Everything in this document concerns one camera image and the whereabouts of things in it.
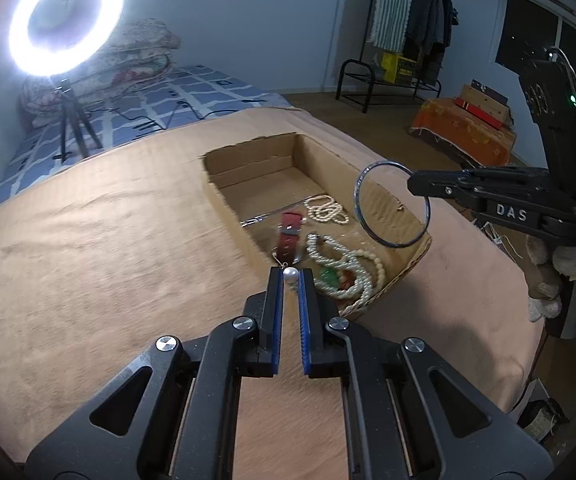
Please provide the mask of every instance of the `window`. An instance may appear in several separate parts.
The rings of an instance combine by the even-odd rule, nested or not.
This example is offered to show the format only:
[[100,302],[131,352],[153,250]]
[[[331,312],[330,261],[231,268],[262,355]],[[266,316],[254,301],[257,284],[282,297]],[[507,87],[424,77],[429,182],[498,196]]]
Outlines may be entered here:
[[530,0],[507,1],[497,63],[519,74],[528,59],[553,45],[564,51],[576,72],[576,29]]

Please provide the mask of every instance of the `triangular cutout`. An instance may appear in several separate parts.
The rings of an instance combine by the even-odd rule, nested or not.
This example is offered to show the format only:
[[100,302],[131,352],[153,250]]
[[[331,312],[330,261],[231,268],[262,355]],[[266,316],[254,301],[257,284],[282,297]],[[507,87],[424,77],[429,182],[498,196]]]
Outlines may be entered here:
[[439,370],[430,372],[430,380],[455,437],[464,438],[490,424],[489,418]]
[[152,368],[149,366],[137,370],[108,400],[90,414],[90,422],[117,436],[128,433],[151,375]]

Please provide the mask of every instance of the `clothes rack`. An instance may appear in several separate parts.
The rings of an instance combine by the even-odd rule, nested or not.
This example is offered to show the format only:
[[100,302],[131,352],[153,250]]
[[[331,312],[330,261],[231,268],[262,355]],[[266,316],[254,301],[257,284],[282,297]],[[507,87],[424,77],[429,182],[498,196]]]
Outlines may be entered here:
[[[442,84],[439,79],[436,82],[436,86],[431,86],[425,83],[422,83],[417,77],[414,78],[414,84],[398,84],[398,83],[390,83],[385,81],[381,78],[377,78],[374,66],[371,63],[366,63],[364,61],[364,54],[366,52],[366,43],[368,40],[368,33],[370,31],[370,19],[374,13],[374,3],[375,0],[370,0],[370,4],[368,7],[368,14],[366,16],[366,27],[364,28],[364,38],[362,41],[362,48],[359,53],[359,59],[347,59],[345,60],[342,65],[341,69],[339,70],[339,78],[337,83],[337,94],[335,95],[336,100],[340,100],[342,97],[356,103],[362,107],[362,112],[365,114],[368,111],[368,107],[370,106],[370,101],[373,97],[382,97],[382,98],[412,98],[412,101],[408,100],[408,102],[379,102],[373,103],[374,105],[399,105],[399,104],[414,104],[418,101],[423,102],[425,99],[418,95],[418,92],[421,91],[430,91],[436,93],[436,96],[439,97],[442,92]],[[417,59],[417,66],[420,67],[419,63],[420,59]],[[356,65],[356,66],[363,66],[364,68],[368,69],[368,73],[356,73],[356,72],[346,72],[346,67],[349,65]],[[348,76],[352,79],[360,81],[364,84],[368,85],[366,93],[343,93],[341,91],[344,78]],[[412,89],[414,90],[411,96],[402,96],[397,94],[375,94],[374,88],[375,86],[385,86],[385,87],[393,87],[393,88],[403,88],[403,89]],[[356,98],[363,97],[364,100],[360,101]]]

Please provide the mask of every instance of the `green bead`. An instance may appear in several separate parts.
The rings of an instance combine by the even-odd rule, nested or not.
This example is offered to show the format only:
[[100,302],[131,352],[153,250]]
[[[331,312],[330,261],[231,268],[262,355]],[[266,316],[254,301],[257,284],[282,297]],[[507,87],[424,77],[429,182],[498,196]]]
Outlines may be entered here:
[[337,271],[332,267],[323,267],[321,269],[321,279],[333,288],[339,288],[339,276]]

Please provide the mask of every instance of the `red leather strap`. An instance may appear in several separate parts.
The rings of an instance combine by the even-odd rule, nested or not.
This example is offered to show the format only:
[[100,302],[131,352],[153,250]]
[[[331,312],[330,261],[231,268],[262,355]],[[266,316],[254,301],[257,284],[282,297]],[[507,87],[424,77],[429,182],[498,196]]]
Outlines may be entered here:
[[294,211],[282,213],[277,239],[277,260],[286,265],[294,263],[299,242],[299,231],[302,228],[303,216]]

